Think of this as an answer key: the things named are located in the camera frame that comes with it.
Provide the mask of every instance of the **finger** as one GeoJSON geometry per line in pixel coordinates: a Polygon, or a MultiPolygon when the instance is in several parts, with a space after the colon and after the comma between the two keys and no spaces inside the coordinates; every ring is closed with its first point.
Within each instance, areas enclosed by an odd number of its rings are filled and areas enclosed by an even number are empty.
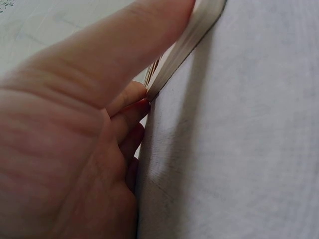
{"type": "Polygon", "coordinates": [[[149,110],[149,102],[141,100],[134,105],[126,107],[112,117],[112,128],[119,144],[123,142],[129,132],[148,114],[149,110]]]}
{"type": "Polygon", "coordinates": [[[117,114],[121,109],[136,103],[146,96],[146,87],[136,81],[131,81],[129,85],[110,103],[106,110],[110,117],[117,114]]]}
{"type": "Polygon", "coordinates": [[[26,65],[46,74],[37,83],[40,87],[102,109],[178,39],[194,2],[135,1],[46,48],[26,65]]]}
{"type": "Polygon", "coordinates": [[[135,192],[136,175],[138,172],[139,161],[137,158],[132,158],[131,163],[128,166],[128,172],[126,174],[125,182],[132,193],[135,192]]]}
{"type": "Polygon", "coordinates": [[[139,123],[124,139],[120,145],[120,150],[124,158],[133,158],[136,150],[140,146],[144,136],[144,127],[139,123]]]}

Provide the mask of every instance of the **gray surface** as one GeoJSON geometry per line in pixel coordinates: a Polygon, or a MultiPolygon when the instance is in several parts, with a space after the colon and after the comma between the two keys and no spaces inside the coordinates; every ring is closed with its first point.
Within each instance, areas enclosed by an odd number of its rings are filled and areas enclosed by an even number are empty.
{"type": "Polygon", "coordinates": [[[318,12],[228,0],[153,103],[140,239],[319,238],[318,12]]]}
{"type": "MultiPolygon", "coordinates": [[[[1,3],[13,0],[0,0],[1,3]]],[[[0,75],[133,0],[15,0],[0,13],[0,75]]],[[[145,72],[135,80],[142,82],[145,72]]]]}

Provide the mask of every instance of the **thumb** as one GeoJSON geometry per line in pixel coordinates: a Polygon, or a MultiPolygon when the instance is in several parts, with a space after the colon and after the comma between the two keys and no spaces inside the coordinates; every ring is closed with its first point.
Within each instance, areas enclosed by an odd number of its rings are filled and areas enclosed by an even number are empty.
{"type": "Polygon", "coordinates": [[[20,69],[45,76],[19,79],[18,85],[42,95],[53,90],[101,109],[177,40],[194,2],[138,0],[31,57],[20,69]]]}

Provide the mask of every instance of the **book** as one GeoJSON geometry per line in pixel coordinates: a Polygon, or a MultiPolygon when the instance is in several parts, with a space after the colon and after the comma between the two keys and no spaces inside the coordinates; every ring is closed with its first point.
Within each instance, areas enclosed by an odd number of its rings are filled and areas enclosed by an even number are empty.
{"type": "Polygon", "coordinates": [[[147,99],[153,100],[205,33],[219,19],[226,0],[197,0],[189,24],[179,40],[149,66],[145,77],[147,99]]]}

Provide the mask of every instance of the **hand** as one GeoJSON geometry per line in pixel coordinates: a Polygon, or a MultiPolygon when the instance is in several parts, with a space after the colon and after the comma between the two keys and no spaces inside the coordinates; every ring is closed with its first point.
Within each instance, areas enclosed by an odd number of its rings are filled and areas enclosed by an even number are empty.
{"type": "Polygon", "coordinates": [[[193,4],[137,1],[0,80],[1,238],[134,237],[149,103],[131,79],[177,40],[193,4]]]}

